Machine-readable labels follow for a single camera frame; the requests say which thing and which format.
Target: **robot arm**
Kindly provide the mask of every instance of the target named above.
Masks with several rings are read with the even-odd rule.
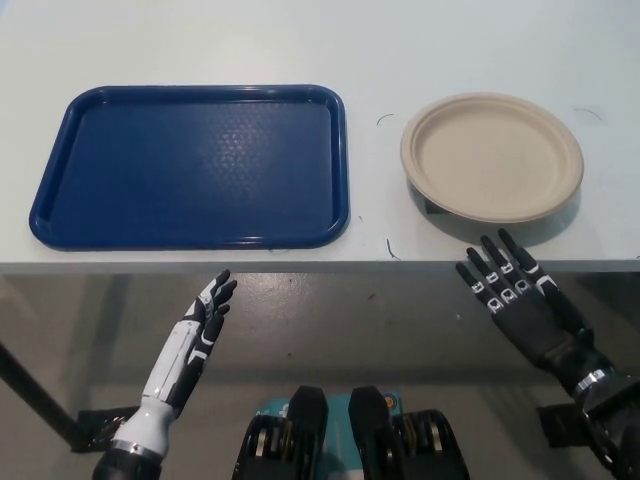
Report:
[[[228,270],[216,277],[176,323],[142,392],[140,409],[116,432],[94,480],[151,480],[169,451],[169,426],[191,396],[229,311],[237,286]]]
[[[600,462],[618,479],[640,479],[640,379],[615,370],[553,279],[504,229],[499,236],[526,280],[488,237],[482,245],[502,276],[473,248],[467,254],[484,278],[462,263],[458,273],[511,343],[573,397],[581,430]]]

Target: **concrete floor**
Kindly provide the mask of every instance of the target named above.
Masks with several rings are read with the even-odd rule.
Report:
[[[474,480],[605,479],[586,449],[549,450],[535,407],[566,401],[491,323],[454,272],[237,276],[212,362],[172,428],[165,479],[230,478],[247,424],[298,385],[397,388],[405,411],[449,418]],[[135,405],[166,335],[206,276],[0,277],[0,338],[72,412]],[[598,344],[640,372],[640,279],[559,275]],[[2,478],[90,478],[0,384]]]

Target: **white table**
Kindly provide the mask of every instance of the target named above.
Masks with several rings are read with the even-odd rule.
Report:
[[[559,215],[513,229],[517,238],[552,269],[640,265],[635,0],[5,1],[0,273],[450,268],[492,229],[449,215],[427,220],[409,194],[399,142],[417,110],[467,91],[538,103],[583,148],[580,197]],[[332,244],[65,253],[32,236],[31,203],[78,94],[100,85],[280,83],[321,84],[346,105],[351,220]]]

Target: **plastic tray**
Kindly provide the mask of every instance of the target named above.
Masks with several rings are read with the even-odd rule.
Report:
[[[305,248],[348,217],[334,92],[102,87],[67,108],[29,223],[65,250]]]

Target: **beige plate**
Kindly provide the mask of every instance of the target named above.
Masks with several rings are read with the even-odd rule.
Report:
[[[446,98],[419,112],[402,136],[413,185],[463,217],[516,223],[548,215],[578,190],[580,146],[551,113],[508,95]]]

